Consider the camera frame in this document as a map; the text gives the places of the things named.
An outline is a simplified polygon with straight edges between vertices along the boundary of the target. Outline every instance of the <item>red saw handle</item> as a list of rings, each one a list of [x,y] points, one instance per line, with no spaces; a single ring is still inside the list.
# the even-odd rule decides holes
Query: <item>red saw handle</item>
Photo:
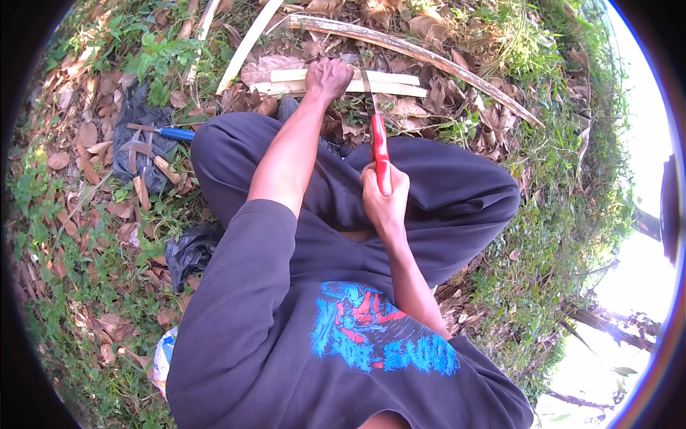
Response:
[[[374,134],[374,161],[377,162],[377,182],[381,195],[389,196],[393,193],[390,182],[390,159],[388,158],[388,144],[386,143],[386,125],[381,115],[372,116],[372,131]]]

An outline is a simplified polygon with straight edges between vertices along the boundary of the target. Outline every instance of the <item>blue graphic print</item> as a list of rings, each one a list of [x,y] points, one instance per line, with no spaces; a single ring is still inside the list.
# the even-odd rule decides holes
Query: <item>blue graphic print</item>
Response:
[[[359,283],[322,283],[312,354],[339,355],[351,368],[395,371],[415,367],[452,375],[460,368],[455,349],[398,310],[380,291]]]

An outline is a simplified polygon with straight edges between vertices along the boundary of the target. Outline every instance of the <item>sky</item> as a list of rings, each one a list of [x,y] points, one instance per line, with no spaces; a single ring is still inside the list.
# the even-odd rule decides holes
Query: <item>sky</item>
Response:
[[[608,15],[628,74],[623,85],[628,89],[631,129],[622,139],[631,157],[634,194],[641,198],[642,210],[659,217],[663,163],[672,153],[663,99],[643,52],[610,4]],[[622,244],[618,258],[621,262],[617,268],[609,271],[595,289],[600,305],[625,315],[646,312],[651,319],[663,321],[674,298],[674,268],[663,255],[662,243],[634,233]],[[551,390],[597,404],[612,404],[617,376],[610,368],[629,367],[639,372],[626,379],[630,395],[648,366],[650,354],[624,343],[619,346],[609,335],[586,325],[580,325],[577,332],[599,357],[576,338],[566,338],[565,358],[552,376]],[[588,423],[602,412],[544,395],[536,412],[544,428],[604,428],[621,407],[607,411],[608,417],[600,423]]]

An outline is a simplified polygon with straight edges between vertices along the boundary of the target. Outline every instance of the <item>right hand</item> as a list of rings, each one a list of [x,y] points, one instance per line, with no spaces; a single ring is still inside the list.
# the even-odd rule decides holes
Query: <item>right hand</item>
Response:
[[[376,162],[368,164],[359,178],[362,182],[364,211],[382,240],[403,236],[410,177],[391,164],[390,181],[393,193],[384,196],[379,191],[376,168]]]
[[[310,63],[305,75],[308,93],[321,97],[329,105],[335,98],[345,94],[353,79],[353,67],[339,59],[322,58]]]

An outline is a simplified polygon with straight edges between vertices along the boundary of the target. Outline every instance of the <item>person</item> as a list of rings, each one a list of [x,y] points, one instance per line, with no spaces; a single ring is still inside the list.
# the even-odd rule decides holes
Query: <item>person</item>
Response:
[[[176,423],[529,428],[524,394],[446,330],[429,287],[513,218],[517,184],[457,146],[393,137],[382,196],[368,144],[345,159],[318,144],[352,76],[313,62],[283,123],[230,113],[198,130],[193,166],[226,232],[178,328]]]

